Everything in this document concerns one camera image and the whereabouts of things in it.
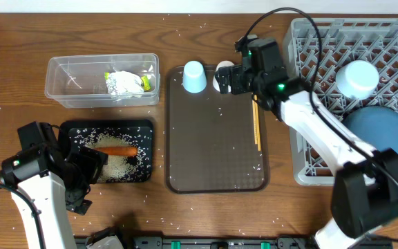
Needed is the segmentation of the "white cup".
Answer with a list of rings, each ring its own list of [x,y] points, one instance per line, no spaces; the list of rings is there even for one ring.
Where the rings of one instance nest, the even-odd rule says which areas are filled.
[[[228,60],[221,61],[221,62],[216,66],[215,72],[217,72],[218,69],[221,68],[221,67],[233,66],[233,65],[234,65],[234,63],[231,62],[231,61],[228,61]],[[217,80],[216,80],[215,77],[213,77],[213,87],[215,88],[215,90],[217,90],[217,92],[220,92],[220,87],[219,87],[218,82],[217,82]]]

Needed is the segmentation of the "orange carrot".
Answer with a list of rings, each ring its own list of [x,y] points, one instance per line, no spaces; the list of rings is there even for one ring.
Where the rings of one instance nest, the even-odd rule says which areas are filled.
[[[95,150],[109,156],[134,157],[138,154],[138,149],[134,146],[96,147]]]

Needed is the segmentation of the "pile of white rice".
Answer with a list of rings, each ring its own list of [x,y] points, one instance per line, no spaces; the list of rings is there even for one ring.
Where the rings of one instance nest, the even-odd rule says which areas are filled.
[[[102,168],[98,183],[141,183],[147,181],[152,172],[152,138],[150,127],[88,127],[72,128],[68,132],[72,146],[95,149],[98,147],[134,146],[138,154],[134,157],[109,156]]]

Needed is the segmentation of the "light blue cup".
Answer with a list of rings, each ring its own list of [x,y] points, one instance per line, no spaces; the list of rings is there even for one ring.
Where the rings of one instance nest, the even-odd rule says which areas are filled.
[[[190,93],[199,93],[205,90],[207,78],[204,66],[198,61],[190,61],[184,65],[182,85]]]

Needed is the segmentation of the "wooden chopstick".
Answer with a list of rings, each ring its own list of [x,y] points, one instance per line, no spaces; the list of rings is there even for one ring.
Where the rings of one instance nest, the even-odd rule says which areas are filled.
[[[254,102],[254,121],[255,121],[255,135],[256,135],[256,145],[258,151],[261,151],[261,141],[260,141],[260,124],[259,124],[259,117],[258,117],[258,105]]]
[[[258,145],[258,109],[255,101],[252,101],[252,115],[253,115],[253,126],[254,126],[254,142]]]

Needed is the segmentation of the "light blue bowl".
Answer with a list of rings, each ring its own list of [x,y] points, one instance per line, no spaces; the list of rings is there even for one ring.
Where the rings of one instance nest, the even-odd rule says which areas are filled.
[[[365,100],[376,89],[379,73],[370,62],[356,60],[339,69],[335,82],[342,95],[353,100]]]

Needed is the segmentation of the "dark blue plate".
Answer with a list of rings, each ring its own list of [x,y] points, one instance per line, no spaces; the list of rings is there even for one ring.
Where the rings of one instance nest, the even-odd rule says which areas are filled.
[[[393,149],[398,154],[398,113],[386,107],[364,107],[352,112],[343,125],[379,151]]]

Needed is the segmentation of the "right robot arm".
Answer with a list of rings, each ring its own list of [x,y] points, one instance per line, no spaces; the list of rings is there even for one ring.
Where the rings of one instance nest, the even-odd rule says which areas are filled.
[[[379,151],[339,122],[302,79],[283,68],[244,71],[241,65],[215,72],[221,93],[251,93],[253,100],[297,131],[334,176],[332,219],[314,236],[318,248],[352,248],[398,218],[398,154]]]

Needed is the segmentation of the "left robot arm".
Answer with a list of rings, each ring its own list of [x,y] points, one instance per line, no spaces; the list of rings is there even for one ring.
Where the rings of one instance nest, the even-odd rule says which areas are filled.
[[[76,239],[68,212],[84,215],[91,206],[86,195],[97,182],[108,156],[82,147],[69,157],[41,143],[3,161],[0,179],[12,192],[30,248],[123,248],[107,228]]]

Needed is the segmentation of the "grey dishwasher rack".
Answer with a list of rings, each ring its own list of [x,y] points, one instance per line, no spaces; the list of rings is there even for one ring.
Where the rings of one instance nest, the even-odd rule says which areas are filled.
[[[339,120],[371,106],[398,113],[398,18],[320,18],[315,22],[320,38],[307,19],[291,22],[283,40],[289,75],[307,81],[315,76],[318,98]],[[356,60],[370,62],[379,72],[378,86],[366,100],[350,100],[337,91],[336,73]]]

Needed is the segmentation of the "black plastic tray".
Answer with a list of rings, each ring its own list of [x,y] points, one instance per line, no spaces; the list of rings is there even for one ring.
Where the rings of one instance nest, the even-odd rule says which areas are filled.
[[[60,138],[68,138],[70,136],[68,132],[72,128],[88,128],[88,127],[150,127],[153,129],[153,124],[149,120],[73,120],[66,121],[61,124],[60,128],[63,130],[59,137]],[[78,149],[73,148],[72,141],[70,143],[71,150],[77,151]]]

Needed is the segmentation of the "dark brown serving tray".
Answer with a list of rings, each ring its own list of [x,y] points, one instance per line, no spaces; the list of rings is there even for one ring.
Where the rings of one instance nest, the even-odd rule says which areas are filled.
[[[261,138],[258,151],[254,142],[252,97],[217,92],[214,71],[205,67],[207,87],[199,93],[184,89],[181,66],[167,78],[165,183],[176,194],[256,192],[269,183],[267,143]]]

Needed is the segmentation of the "clear plastic container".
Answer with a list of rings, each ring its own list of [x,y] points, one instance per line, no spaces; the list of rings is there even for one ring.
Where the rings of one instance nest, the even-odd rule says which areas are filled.
[[[44,94],[66,108],[155,105],[159,69],[154,53],[54,57]]]

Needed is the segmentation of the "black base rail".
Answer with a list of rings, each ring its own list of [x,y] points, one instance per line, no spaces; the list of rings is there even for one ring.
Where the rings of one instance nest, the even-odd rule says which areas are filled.
[[[277,239],[167,239],[133,237],[125,246],[131,249],[310,249],[310,239],[279,237]]]

